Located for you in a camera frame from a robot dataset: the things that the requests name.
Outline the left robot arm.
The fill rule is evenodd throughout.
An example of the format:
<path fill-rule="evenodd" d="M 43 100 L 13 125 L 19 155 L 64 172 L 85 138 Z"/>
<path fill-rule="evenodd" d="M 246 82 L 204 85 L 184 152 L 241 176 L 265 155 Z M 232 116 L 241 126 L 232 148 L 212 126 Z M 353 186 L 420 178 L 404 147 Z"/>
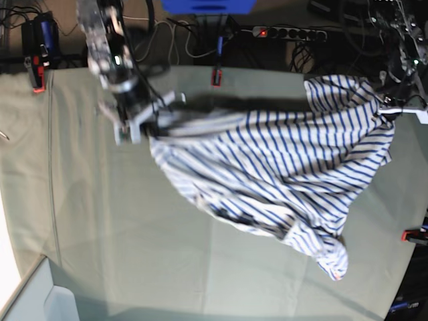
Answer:
<path fill-rule="evenodd" d="M 375 89 L 379 114 L 414 114 L 427 124 L 427 30 L 418 24 L 408 1 L 369 1 L 372 24 L 385 39 L 387 62 Z"/>

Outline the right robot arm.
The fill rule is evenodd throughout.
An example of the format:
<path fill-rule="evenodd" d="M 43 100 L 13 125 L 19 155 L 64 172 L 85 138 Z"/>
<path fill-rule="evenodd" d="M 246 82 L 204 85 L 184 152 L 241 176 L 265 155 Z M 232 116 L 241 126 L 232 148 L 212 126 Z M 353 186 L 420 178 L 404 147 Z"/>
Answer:
<path fill-rule="evenodd" d="M 78 1 L 78 25 L 86 37 L 88 68 L 113 101 L 98 109 L 111 121 L 117 145 L 141 142 L 142 125 L 156 122 L 158 112 L 173 102 L 185 102 L 183 93 L 160 95 L 140 69 L 123 19 L 121 1 Z"/>

